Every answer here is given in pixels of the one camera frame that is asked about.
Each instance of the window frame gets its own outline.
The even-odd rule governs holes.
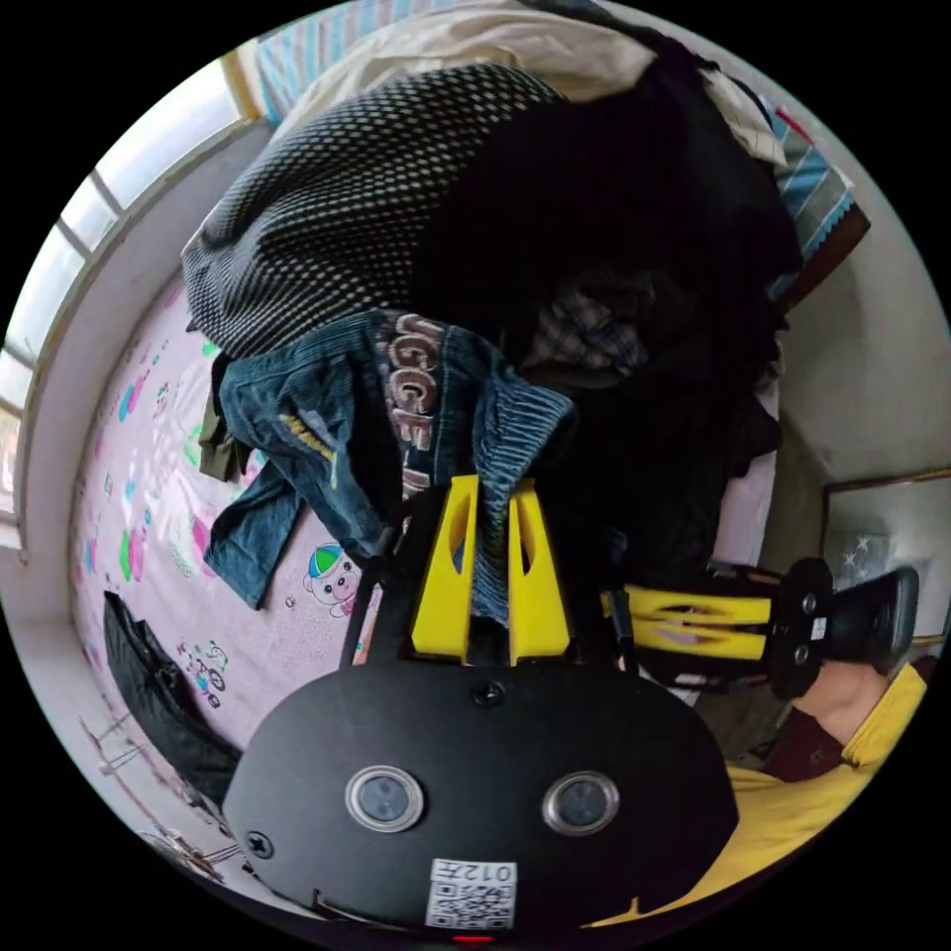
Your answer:
[[[260,110],[255,106],[251,87],[241,66],[237,50],[225,53],[225,55],[218,58],[218,61],[222,65],[229,94],[238,110],[238,118],[193,146],[125,207],[112,194],[98,170],[93,168],[86,177],[96,189],[102,201],[116,216],[116,220],[112,222],[106,233],[99,239],[96,247],[90,249],[62,220],[61,215],[56,219],[54,227],[82,256],[82,267],[63,295],[35,359],[30,354],[24,353],[16,344],[10,344],[5,339],[0,342],[0,349],[32,373],[22,407],[0,398],[0,409],[20,421],[13,471],[13,513],[10,514],[0,510],[0,548],[13,548],[13,544],[8,543],[7,539],[18,538],[21,560],[26,560],[28,553],[28,538],[25,527],[25,513],[28,502],[26,474],[33,445],[33,423],[36,420],[48,371],[53,366],[65,329],[69,326],[73,314],[85,296],[86,290],[95,280],[96,275],[112,252],[122,243],[140,219],[161,199],[163,194],[174,187],[197,165],[220,152],[263,119]]]

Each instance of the pillow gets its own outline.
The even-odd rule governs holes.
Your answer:
[[[276,30],[258,43],[267,118],[278,126],[298,96],[358,40],[398,20],[465,0],[351,0]]]
[[[795,120],[769,103],[764,102],[764,106],[773,132],[786,154],[786,167],[775,167],[774,174],[787,210],[795,219],[799,248],[805,262],[799,274],[781,277],[769,288],[770,296],[778,300],[784,298],[799,277],[809,270],[809,262],[819,248],[855,208],[855,198],[851,182],[822,157]]]

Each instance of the plaid shirt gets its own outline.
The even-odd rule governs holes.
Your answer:
[[[604,303],[619,294],[623,294],[620,309]],[[647,316],[653,304],[649,273],[627,281],[604,276],[566,287],[542,308],[524,366],[568,364],[627,375],[647,361],[634,320]]]

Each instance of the window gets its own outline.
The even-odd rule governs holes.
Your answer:
[[[128,208],[164,171],[240,118],[216,59],[160,99],[96,168],[119,204]]]
[[[20,547],[15,469],[21,416],[43,346],[76,280],[138,198],[180,159],[257,119],[237,53],[210,62],[156,103],[102,157],[43,242],[0,347],[0,547]]]
[[[53,228],[27,274],[20,298],[13,308],[7,340],[34,362],[56,311],[82,270],[85,258]]]
[[[11,354],[0,350],[0,402],[23,409],[33,371]]]
[[[0,514],[13,515],[13,473],[17,462],[20,420],[0,409]]]
[[[89,249],[94,251],[118,215],[110,208],[99,189],[86,178],[62,209],[63,224]]]

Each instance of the denim jacket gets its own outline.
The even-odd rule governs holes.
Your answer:
[[[570,399],[523,380],[468,330],[382,310],[235,361],[219,399],[229,432],[267,456],[205,554],[250,607],[261,606],[303,504],[369,558],[403,498],[477,473],[473,609],[507,623],[508,499],[573,419]]]

